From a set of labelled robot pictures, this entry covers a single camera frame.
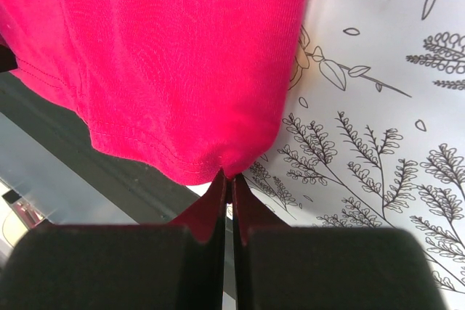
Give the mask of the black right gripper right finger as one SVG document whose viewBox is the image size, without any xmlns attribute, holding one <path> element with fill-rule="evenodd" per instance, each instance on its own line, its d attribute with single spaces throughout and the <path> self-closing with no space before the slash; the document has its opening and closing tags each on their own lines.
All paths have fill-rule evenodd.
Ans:
<svg viewBox="0 0 465 310">
<path fill-rule="evenodd" d="M 291 227 L 242 176 L 231 183 L 239 309 L 444 309 L 415 237 L 401 229 Z"/>
</svg>

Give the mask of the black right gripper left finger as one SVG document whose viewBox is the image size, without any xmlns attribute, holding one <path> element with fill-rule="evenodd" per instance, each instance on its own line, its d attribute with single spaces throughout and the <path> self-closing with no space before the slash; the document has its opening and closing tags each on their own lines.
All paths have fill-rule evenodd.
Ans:
<svg viewBox="0 0 465 310">
<path fill-rule="evenodd" d="M 42 224 L 1 273 L 3 309 L 220 309 L 227 178 L 167 224 Z"/>
</svg>

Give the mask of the pink t shirt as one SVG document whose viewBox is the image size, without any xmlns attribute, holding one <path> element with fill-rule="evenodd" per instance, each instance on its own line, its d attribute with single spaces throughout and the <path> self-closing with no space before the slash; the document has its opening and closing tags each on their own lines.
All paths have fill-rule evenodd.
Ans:
<svg viewBox="0 0 465 310">
<path fill-rule="evenodd" d="M 273 146 L 307 0 L 1 0 L 1 54 L 94 149 L 176 183 Z"/>
</svg>

